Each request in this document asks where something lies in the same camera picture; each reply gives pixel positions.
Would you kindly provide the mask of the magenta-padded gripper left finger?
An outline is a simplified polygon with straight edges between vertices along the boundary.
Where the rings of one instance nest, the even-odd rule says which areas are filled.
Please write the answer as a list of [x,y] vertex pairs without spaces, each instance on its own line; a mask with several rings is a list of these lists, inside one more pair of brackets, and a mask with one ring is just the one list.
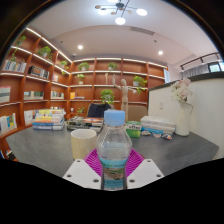
[[78,186],[89,189],[101,188],[102,165],[97,150],[89,152],[84,159],[76,159],[63,178]]

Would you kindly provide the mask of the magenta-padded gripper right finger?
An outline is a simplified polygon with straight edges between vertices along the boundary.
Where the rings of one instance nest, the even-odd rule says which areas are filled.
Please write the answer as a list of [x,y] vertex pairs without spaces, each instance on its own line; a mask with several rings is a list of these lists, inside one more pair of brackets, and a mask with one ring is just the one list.
[[126,163],[126,185],[128,189],[143,187],[163,177],[163,173],[152,159],[145,159],[134,149],[131,150]]

